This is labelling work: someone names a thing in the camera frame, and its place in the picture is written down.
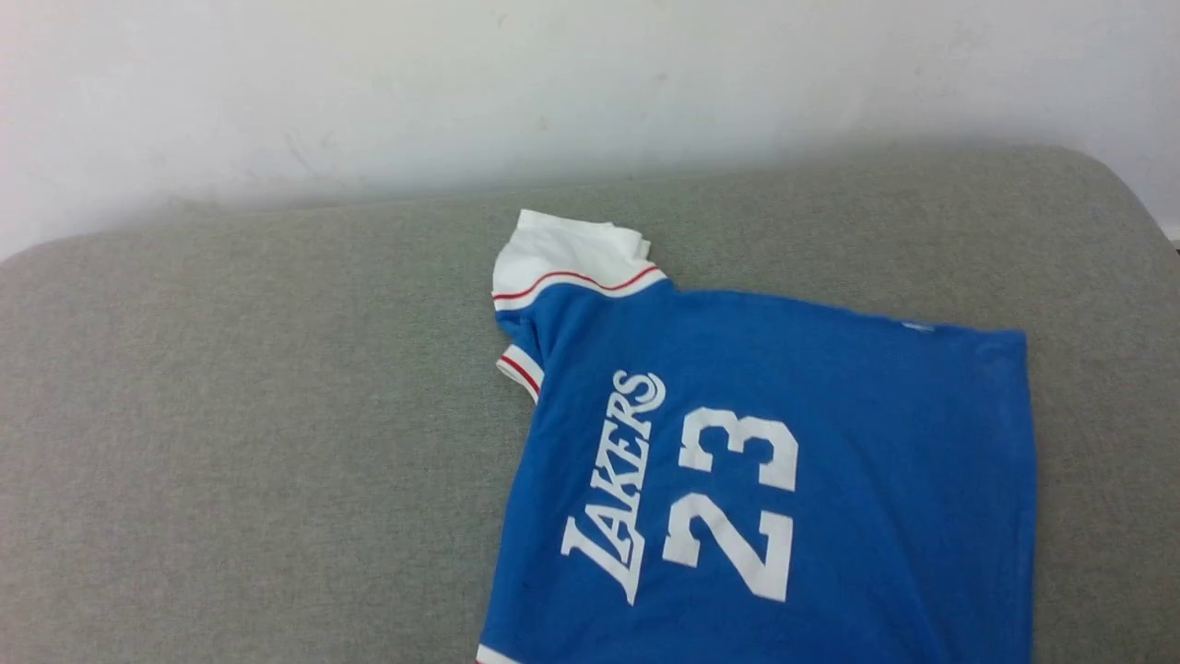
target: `gray upholstered couch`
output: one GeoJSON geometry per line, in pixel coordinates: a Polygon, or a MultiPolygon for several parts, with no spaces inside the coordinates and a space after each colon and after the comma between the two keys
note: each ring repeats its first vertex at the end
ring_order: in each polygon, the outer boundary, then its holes
{"type": "Polygon", "coordinates": [[[1180,258],[1053,149],[309,210],[0,265],[0,662],[470,662],[531,402],[492,367],[522,206],[680,284],[1018,326],[1036,655],[1180,662],[1180,258]]]}

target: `sleeve trim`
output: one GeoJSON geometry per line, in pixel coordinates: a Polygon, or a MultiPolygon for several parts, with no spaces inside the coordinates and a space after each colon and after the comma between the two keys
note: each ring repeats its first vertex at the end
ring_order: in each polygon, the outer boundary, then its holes
{"type": "Polygon", "coordinates": [[[540,290],[544,290],[549,285],[555,285],[557,283],[572,283],[589,288],[591,290],[598,291],[609,297],[625,297],[628,295],[634,295],[640,290],[643,290],[648,285],[667,278],[663,271],[654,264],[648,264],[641,269],[635,276],[631,276],[622,283],[615,285],[604,285],[599,283],[591,276],[581,274],[571,270],[555,270],[549,271],[540,277],[538,277],[532,285],[529,285],[524,290],[518,292],[500,292],[492,295],[492,302],[496,305],[496,310],[506,309],[518,309],[531,304],[540,290]]]}
{"type": "Polygon", "coordinates": [[[512,346],[504,351],[500,360],[496,361],[496,368],[502,374],[520,384],[536,402],[540,399],[540,386],[545,381],[545,373],[533,362],[529,354],[512,346]]]}

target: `blue jersey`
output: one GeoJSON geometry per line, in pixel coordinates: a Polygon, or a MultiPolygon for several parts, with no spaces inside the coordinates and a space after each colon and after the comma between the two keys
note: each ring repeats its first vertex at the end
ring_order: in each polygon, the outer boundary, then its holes
{"type": "Polygon", "coordinates": [[[526,210],[497,259],[537,407],[477,660],[1027,662],[1023,334],[677,290],[647,254],[526,210]]]}

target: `printed number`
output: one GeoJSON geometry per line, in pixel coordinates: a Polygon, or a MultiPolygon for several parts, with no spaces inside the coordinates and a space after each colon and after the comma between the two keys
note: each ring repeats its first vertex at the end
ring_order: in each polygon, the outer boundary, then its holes
{"type": "MultiPolygon", "coordinates": [[[[701,448],[701,433],[710,428],[725,430],[728,439],[726,447],[729,452],[743,453],[746,442],[752,439],[771,443],[771,460],[759,468],[759,484],[787,492],[795,489],[799,443],[787,426],[758,418],[739,420],[728,410],[699,408],[684,418],[680,466],[703,473],[713,472],[713,455],[701,448]]],[[[791,572],[791,541],[794,532],[794,522],[789,517],[762,511],[758,530],[767,540],[763,560],[709,497],[687,494],[673,504],[668,515],[664,560],[696,567],[701,543],[689,532],[689,524],[696,518],[700,518],[713,533],[721,552],[738,570],[738,574],[752,593],[775,601],[787,600],[787,576],[791,572]]]]}

